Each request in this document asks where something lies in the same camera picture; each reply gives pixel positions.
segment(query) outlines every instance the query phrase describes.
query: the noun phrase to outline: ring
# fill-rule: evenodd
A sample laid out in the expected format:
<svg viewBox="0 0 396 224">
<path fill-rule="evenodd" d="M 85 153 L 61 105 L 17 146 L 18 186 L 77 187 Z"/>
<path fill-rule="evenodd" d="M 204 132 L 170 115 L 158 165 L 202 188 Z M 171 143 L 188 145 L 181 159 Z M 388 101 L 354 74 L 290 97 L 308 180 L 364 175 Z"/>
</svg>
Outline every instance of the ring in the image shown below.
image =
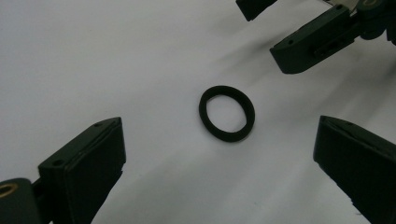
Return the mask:
<svg viewBox="0 0 396 224">
<path fill-rule="evenodd" d="M 224 132 L 223 130 L 216 127 L 212 121 L 210 121 L 209 116 L 207 115 L 206 104 L 211 98 L 218 95 L 225 95 L 233 98 L 244 109 L 247 123 L 241 130 L 235 133 Z M 256 117 L 253 103 L 251 103 L 248 97 L 241 91 L 228 86 L 215 86 L 205 91 L 199 104 L 199 115 L 207 130 L 215 135 L 218 139 L 225 142 L 237 142 L 247 137 L 253 128 L 254 119 Z"/>
</svg>

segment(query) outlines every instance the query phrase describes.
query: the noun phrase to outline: rubber ring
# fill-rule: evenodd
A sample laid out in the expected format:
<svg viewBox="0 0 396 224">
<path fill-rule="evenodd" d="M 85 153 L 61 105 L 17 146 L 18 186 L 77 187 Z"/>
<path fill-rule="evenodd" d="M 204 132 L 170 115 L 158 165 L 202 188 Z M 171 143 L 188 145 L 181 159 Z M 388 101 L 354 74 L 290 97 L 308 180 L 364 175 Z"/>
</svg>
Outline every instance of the rubber ring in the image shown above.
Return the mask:
<svg viewBox="0 0 396 224">
<path fill-rule="evenodd" d="M 207 115 L 206 104 L 211 98 L 218 95 L 225 95 L 235 99 L 235 101 L 244 109 L 247 123 L 241 130 L 235 133 L 228 133 L 219 129 L 212 123 L 212 121 L 210 121 L 209 116 Z M 201 102 L 199 103 L 199 115 L 207 130 L 218 139 L 225 142 L 237 142 L 246 138 L 253 128 L 254 119 L 256 117 L 253 103 L 251 103 L 248 97 L 241 91 L 229 86 L 215 86 L 205 91 L 201 97 Z"/>
</svg>

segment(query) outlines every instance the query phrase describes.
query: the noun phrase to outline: white surface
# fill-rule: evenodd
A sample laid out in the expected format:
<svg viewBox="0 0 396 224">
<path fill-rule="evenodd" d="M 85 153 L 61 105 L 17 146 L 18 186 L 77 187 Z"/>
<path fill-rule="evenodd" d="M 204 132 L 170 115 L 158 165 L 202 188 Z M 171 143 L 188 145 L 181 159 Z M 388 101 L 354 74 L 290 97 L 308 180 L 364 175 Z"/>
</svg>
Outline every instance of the white surface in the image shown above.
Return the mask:
<svg viewBox="0 0 396 224">
<path fill-rule="evenodd" d="M 357 40 L 295 76 L 269 53 L 327 8 L 279 1 L 247 22 L 231 0 L 2 1 L 0 180 L 37 179 L 55 150 L 121 116 L 128 161 L 93 223 L 368 223 L 312 152 L 320 115 L 396 142 L 395 47 Z M 245 141 L 203 127 L 215 85 L 254 104 Z M 221 127 L 244 121 L 216 101 Z"/>
</svg>

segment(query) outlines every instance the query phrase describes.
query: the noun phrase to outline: screw hole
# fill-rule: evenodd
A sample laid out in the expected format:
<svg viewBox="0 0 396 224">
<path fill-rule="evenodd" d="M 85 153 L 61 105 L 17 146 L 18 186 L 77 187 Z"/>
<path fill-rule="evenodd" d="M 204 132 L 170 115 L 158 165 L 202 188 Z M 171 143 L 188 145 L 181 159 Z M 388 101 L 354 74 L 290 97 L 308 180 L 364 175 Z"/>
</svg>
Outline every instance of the screw hole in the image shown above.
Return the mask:
<svg viewBox="0 0 396 224">
<path fill-rule="evenodd" d="M 0 186 L 0 198 L 4 198 L 13 193 L 18 188 L 17 184 L 5 184 Z"/>
<path fill-rule="evenodd" d="M 52 165 L 54 165 L 54 166 L 60 166 L 60 165 L 62 165 L 62 164 L 64 164 L 64 161 L 63 161 L 63 160 L 57 160 L 57 161 L 55 161 L 55 162 L 52 163 Z"/>
</svg>

